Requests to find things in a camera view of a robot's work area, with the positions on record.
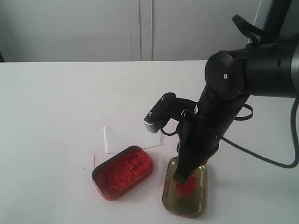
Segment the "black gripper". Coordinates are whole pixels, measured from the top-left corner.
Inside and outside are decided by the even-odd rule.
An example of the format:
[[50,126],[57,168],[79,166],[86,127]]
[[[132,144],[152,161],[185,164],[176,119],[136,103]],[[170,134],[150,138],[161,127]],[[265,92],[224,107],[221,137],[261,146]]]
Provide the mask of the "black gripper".
[[191,173],[219,148],[219,115],[215,111],[183,109],[179,114],[178,164],[173,179],[185,183]]

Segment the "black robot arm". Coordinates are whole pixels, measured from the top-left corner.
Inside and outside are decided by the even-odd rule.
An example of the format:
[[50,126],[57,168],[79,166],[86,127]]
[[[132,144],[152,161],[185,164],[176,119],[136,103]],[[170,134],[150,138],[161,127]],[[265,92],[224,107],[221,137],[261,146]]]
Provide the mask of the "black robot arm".
[[222,50],[209,57],[205,66],[206,85],[198,102],[181,100],[184,107],[178,125],[178,166],[173,179],[182,184],[216,153],[225,132],[238,119],[251,95],[294,99],[291,133],[294,149],[299,149],[298,39],[267,33],[239,15],[232,20],[250,43],[243,49]]

